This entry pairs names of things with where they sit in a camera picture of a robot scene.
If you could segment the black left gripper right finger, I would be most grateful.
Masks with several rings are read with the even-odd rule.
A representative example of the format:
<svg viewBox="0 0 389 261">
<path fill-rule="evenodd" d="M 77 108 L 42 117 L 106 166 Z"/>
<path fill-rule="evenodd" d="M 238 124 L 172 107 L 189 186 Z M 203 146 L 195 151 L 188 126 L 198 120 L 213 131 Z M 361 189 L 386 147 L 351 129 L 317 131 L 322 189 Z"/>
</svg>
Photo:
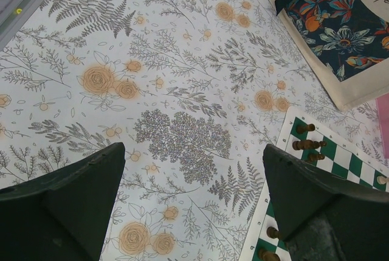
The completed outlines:
<svg viewBox="0 0 389 261">
<path fill-rule="evenodd" d="M 268 144 L 263 164 L 276 226 L 292 260 L 388 260 L 388 193 Z"/>
</svg>

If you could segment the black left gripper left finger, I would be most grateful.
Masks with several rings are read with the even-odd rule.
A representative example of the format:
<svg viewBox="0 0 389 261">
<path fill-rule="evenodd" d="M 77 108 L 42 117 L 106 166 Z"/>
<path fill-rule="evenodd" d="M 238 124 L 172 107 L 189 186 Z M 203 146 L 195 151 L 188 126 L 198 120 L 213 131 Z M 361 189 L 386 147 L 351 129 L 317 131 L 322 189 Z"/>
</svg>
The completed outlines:
<svg viewBox="0 0 389 261">
<path fill-rule="evenodd" d="M 1 260 L 98 260 L 124 167 L 117 142 L 1 189 Z"/>
</svg>

